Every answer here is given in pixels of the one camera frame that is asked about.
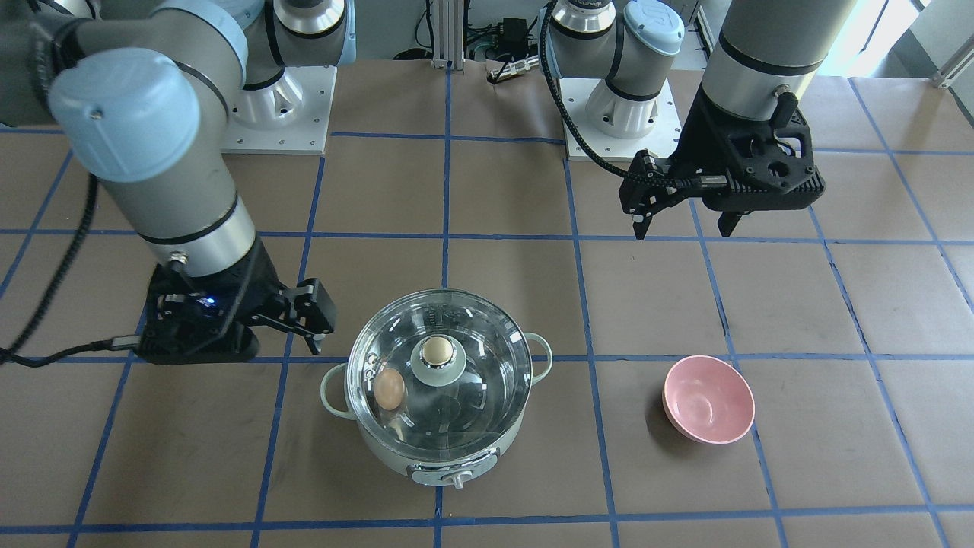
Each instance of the light blue joint cap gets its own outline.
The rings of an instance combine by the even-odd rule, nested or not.
[[[683,20],[658,0],[629,0],[623,10],[625,26],[654,51],[676,56],[686,33]]]
[[[165,172],[200,127],[200,102],[172,59],[142,48],[108,50],[58,74],[48,106],[82,165],[137,182]]]
[[[211,0],[217,6],[223,8],[234,18],[241,28],[249,27],[260,11],[264,9],[264,0]]]
[[[208,22],[210,26],[223,35],[230,47],[234,49],[234,53],[237,54],[237,60],[241,62],[241,87],[244,86],[247,60],[246,36],[244,36],[244,30],[237,24],[237,20],[233,16],[208,0],[166,0],[156,6],[152,13],[155,14],[162,10],[179,10],[193,14]]]
[[[342,46],[342,56],[338,59],[338,64],[352,64],[358,57],[358,46],[356,45],[356,0],[346,0],[345,17],[348,22],[345,27],[345,45]]]

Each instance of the brown egg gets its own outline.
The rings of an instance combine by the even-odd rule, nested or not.
[[[374,393],[375,402],[379,407],[392,411],[402,404],[402,398],[406,393],[406,383],[402,380],[402,375],[392,368],[383,368],[379,374],[375,375]]]

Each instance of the lid knob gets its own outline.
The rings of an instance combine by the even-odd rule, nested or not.
[[[456,355],[457,349],[454,348],[453,342],[445,336],[431,336],[420,349],[420,359],[423,363],[437,370],[453,361]]]

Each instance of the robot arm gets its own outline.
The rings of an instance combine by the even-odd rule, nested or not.
[[[734,0],[676,151],[667,159],[643,151],[622,174],[619,200],[637,238],[654,215],[690,197],[722,212],[727,237],[744,215],[802,209],[825,191],[798,104],[854,4]],[[667,23],[678,16],[656,0],[630,0],[622,18],[608,0],[557,0],[543,17],[550,46],[542,54],[560,75],[605,78],[586,105],[590,121],[601,115],[600,129],[614,137],[650,131],[643,119],[679,51],[679,42],[667,48],[668,29],[683,37],[681,23]],[[612,70],[600,72],[610,50]]]
[[[345,48],[354,33],[354,4],[345,0],[289,0],[260,11],[244,31],[250,61],[244,88],[261,89],[280,78],[286,66],[329,66],[349,62]]]
[[[341,46],[350,18],[322,16],[322,4],[279,0],[290,19],[263,14],[273,23],[265,28],[291,24],[290,40],[337,36]],[[11,10],[8,2],[2,15]],[[258,325],[297,333],[318,353],[334,329],[334,304],[317,279],[296,289],[281,283],[220,155],[249,67],[238,22],[193,0],[168,0],[147,20],[20,11],[0,22],[0,121],[60,123],[156,256],[136,353],[161,364],[245,361],[257,353],[250,327]],[[276,51],[272,59],[289,50]],[[341,51],[294,59],[328,61]]]

